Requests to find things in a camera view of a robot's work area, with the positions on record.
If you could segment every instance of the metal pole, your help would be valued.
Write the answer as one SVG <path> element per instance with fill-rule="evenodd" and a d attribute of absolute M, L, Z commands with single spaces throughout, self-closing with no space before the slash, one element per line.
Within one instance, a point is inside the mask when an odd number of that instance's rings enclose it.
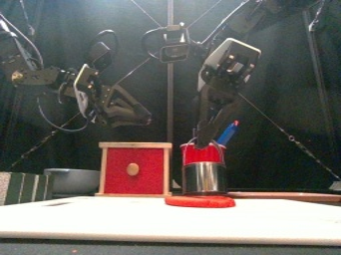
<path fill-rule="evenodd" d="M 173 11 L 173 5 L 172 0 L 168 0 L 168 25 L 172 25 L 172 11 Z M 167 142 L 172 142 L 172 71 L 173 71 L 173 65 L 172 63 L 168 63 L 168 103 L 167 103 Z"/>

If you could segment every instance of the round knob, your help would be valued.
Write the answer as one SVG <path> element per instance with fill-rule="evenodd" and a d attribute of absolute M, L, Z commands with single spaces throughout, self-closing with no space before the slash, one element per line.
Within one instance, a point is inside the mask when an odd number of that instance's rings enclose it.
<path fill-rule="evenodd" d="M 128 174 L 129 176 L 137 175 L 138 170 L 140 170 L 140 168 L 138 168 L 138 165 L 137 165 L 136 163 L 129 163 L 129 164 L 128 164 L 128 167 L 126 167 L 126 174 Z"/>

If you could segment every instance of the red box face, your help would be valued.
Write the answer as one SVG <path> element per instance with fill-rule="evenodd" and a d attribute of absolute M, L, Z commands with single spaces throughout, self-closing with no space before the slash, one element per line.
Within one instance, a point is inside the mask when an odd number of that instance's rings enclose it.
<path fill-rule="evenodd" d="M 109 147 L 104 193 L 163 194 L 164 160 L 161 148 Z M 130 163 L 138 166 L 136 175 L 126 173 Z"/>

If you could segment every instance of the blue pen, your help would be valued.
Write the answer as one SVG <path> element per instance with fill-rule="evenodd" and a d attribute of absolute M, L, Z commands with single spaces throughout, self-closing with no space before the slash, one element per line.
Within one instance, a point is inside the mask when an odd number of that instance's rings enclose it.
<path fill-rule="evenodd" d="M 216 143 L 225 146 L 228 143 L 229 138 L 232 137 L 237 127 L 237 121 L 233 121 L 225 130 L 223 131 L 221 135 L 219 136 Z"/>

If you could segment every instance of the gray bowl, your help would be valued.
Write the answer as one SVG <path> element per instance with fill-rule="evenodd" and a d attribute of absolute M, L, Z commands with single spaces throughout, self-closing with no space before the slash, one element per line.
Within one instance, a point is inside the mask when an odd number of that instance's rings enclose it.
<path fill-rule="evenodd" d="M 100 185 L 100 172 L 85 169 L 46 168 L 44 174 L 53 174 L 53 194 L 92 194 Z"/>

